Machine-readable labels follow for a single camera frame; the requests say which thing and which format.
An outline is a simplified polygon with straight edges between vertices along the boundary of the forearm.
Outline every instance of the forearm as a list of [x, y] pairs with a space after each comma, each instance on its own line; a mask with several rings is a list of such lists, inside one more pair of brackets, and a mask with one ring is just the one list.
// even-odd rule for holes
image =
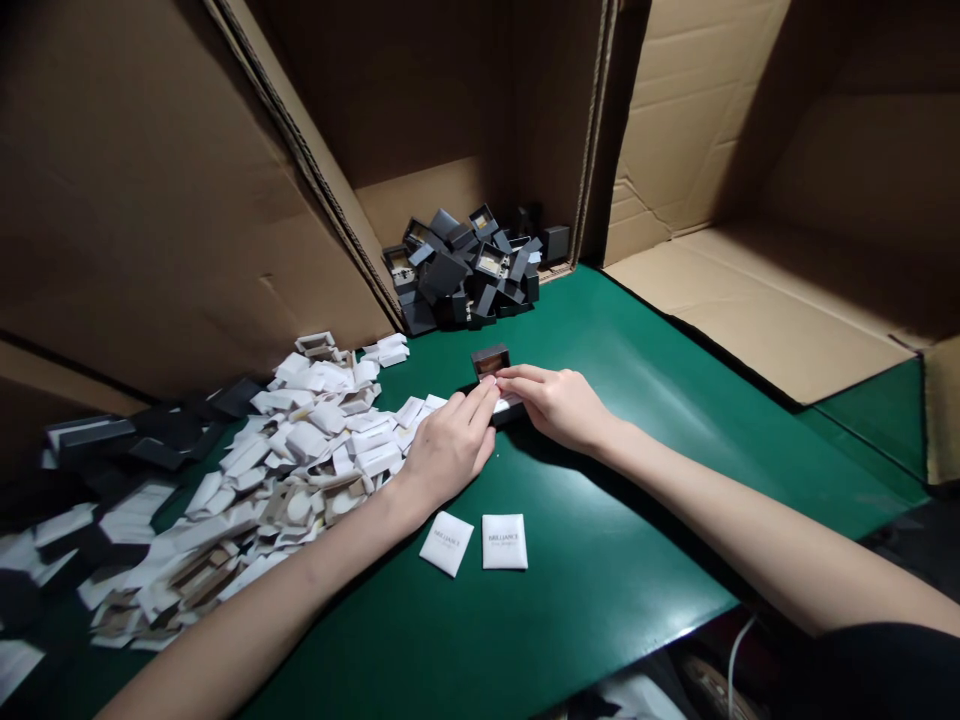
[[273, 673], [320, 609], [425, 519], [397, 477], [158, 655], [101, 712], [189, 720], [231, 715]]
[[663, 503], [811, 635], [906, 622], [960, 637], [960, 607], [926, 583], [628, 423], [595, 455]]

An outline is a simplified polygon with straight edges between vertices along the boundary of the person's left hand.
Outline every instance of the person's left hand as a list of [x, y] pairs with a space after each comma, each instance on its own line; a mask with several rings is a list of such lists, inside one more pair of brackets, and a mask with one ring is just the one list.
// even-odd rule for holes
[[499, 398], [496, 379], [488, 376], [469, 395], [454, 393], [420, 424], [394, 482], [406, 486], [427, 515], [469, 485], [490, 459], [490, 418]]

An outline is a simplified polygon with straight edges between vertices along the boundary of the finger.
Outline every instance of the finger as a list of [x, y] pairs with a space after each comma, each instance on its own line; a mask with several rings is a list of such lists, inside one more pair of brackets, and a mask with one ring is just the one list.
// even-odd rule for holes
[[536, 382], [546, 382], [553, 375], [556, 375], [553, 370], [544, 370], [536, 365], [511, 365], [508, 368], [497, 370], [497, 377], [522, 377]]
[[477, 451], [477, 459], [473, 461], [472, 477], [476, 477], [487, 464], [487, 460], [493, 455], [493, 448], [496, 446], [497, 431], [492, 427], [487, 427], [483, 433], [483, 442], [480, 443], [480, 450]]
[[480, 403], [490, 392], [491, 388], [497, 387], [497, 379], [487, 375], [484, 377], [477, 386], [470, 391], [470, 394], [467, 395], [466, 399], [460, 403], [460, 407], [457, 408], [457, 417], [460, 418], [465, 424], [470, 423], [470, 418], [473, 417], [473, 414], [477, 411], [477, 408], [480, 407]]
[[494, 385], [480, 400], [480, 404], [474, 411], [473, 417], [470, 418], [470, 429], [476, 432], [477, 436], [490, 424], [490, 418], [493, 417], [493, 411], [497, 407], [497, 401], [499, 399], [500, 389]]
[[435, 410], [431, 415], [437, 415], [438, 417], [444, 417], [447, 415], [452, 415], [457, 411], [457, 408], [460, 407], [460, 403], [463, 402], [464, 395], [459, 390], [450, 396], [450, 399], [447, 400], [446, 404], [439, 410]]
[[543, 383], [536, 382], [534, 380], [527, 380], [526, 378], [522, 377], [498, 378], [497, 384], [500, 386], [500, 389], [503, 392], [516, 393], [524, 400], [530, 400], [534, 403], [541, 402], [544, 398], [544, 393], [546, 392]]

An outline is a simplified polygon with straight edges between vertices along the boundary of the white tag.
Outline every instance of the white tag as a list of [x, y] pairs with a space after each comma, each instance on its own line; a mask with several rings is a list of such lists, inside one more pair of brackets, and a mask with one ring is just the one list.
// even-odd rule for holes
[[430, 527], [426, 542], [420, 548], [420, 557], [450, 577], [456, 577], [472, 534], [473, 525], [441, 510]]
[[481, 527], [484, 570], [527, 569], [523, 515], [484, 515]]

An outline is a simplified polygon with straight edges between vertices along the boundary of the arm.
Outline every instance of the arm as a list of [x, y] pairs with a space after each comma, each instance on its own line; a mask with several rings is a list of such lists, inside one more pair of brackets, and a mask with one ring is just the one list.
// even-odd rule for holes
[[534, 425], [650, 493], [807, 633], [874, 622], [960, 637], [960, 606], [910, 573], [612, 415], [579, 373], [498, 373]]
[[455, 393], [417, 431], [403, 470], [367, 502], [187, 630], [107, 705], [102, 720], [228, 717], [344, 585], [455, 497], [493, 452], [493, 379]]

